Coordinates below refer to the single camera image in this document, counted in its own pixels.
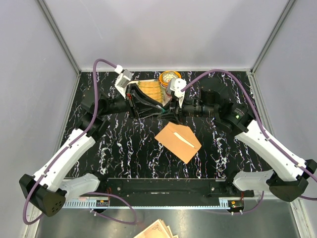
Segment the green white glue stick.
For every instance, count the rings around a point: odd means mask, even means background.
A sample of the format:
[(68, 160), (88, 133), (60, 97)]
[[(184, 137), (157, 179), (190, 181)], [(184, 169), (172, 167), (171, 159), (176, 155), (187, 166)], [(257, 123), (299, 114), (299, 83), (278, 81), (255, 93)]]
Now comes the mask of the green white glue stick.
[(165, 114), (165, 113), (166, 113), (166, 110), (165, 110), (164, 108), (159, 107), (159, 109), (160, 109), (160, 114), (161, 114), (161, 115), (163, 115), (163, 114)]

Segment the brown paper envelope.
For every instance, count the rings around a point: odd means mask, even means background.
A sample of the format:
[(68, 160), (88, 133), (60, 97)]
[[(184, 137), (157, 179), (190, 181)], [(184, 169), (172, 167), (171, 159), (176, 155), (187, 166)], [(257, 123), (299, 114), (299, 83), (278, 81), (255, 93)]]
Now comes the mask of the brown paper envelope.
[[(177, 132), (195, 147), (192, 148), (179, 140), (173, 133)], [(177, 156), (185, 164), (196, 155), (201, 148), (201, 143), (190, 127), (169, 122), (156, 136), (155, 139)]]

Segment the ornate bordered letter paper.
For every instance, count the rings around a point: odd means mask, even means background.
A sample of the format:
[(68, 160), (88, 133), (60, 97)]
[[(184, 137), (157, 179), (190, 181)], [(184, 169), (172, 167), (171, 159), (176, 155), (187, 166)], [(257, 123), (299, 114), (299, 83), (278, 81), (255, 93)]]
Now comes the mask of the ornate bordered letter paper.
[(181, 140), (182, 142), (184, 142), (185, 144), (189, 145), (190, 147), (194, 148), (195, 146), (190, 143), (188, 140), (186, 140), (184, 137), (182, 137), (179, 133), (174, 132), (173, 133), (179, 140)]

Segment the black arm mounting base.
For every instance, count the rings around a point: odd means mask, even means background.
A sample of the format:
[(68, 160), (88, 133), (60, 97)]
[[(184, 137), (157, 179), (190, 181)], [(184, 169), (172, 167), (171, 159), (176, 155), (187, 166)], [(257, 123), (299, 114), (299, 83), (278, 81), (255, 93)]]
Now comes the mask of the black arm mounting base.
[(136, 194), (195, 194), (207, 197), (254, 197), (224, 179), (212, 178), (108, 178), (108, 191), (120, 196)]

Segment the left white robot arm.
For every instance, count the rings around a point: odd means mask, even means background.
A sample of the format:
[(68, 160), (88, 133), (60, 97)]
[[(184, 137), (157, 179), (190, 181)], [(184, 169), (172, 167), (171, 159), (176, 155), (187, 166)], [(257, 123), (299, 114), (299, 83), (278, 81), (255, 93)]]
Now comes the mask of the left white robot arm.
[(33, 175), (24, 174), (19, 185), (28, 204), (34, 205), (47, 217), (54, 216), (65, 202), (92, 192), (95, 196), (106, 193), (107, 184), (94, 172), (87, 173), (71, 181), (64, 181), (75, 163), (104, 135), (110, 122), (106, 115), (128, 112), (140, 119), (164, 112), (164, 105), (141, 88), (139, 83), (130, 83), (119, 94), (110, 98), (97, 87), (85, 91), (81, 102), (83, 116), (71, 132), (69, 138), (53, 157)]

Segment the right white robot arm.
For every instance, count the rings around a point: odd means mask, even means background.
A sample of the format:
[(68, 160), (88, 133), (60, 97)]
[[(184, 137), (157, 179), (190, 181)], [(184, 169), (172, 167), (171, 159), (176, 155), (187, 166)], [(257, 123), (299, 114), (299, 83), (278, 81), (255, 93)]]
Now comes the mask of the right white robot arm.
[(180, 91), (167, 90), (167, 105), (175, 119), (170, 120), (171, 138), (163, 143), (175, 155), (180, 156), (177, 148), (186, 145), (195, 148), (186, 139), (184, 132), (177, 132), (185, 117), (214, 118), (214, 124), (243, 142), (270, 166), (265, 172), (236, 172), (233, 179), (225, 184), (229, 196), (237, 196), (246, 190), (269, 191), (275, 197), (291, 202), (301, 198), (308, 186), (308, 178), (313, 177), (317, 164), (314, 160), (304, 160), (294, 155), (273, 135), (265, 130), (255, 109), (248, 110), (241, 104), (228, 101), (226, 94), (215, 91), (201, 91), (198, 99), (186, 101)]

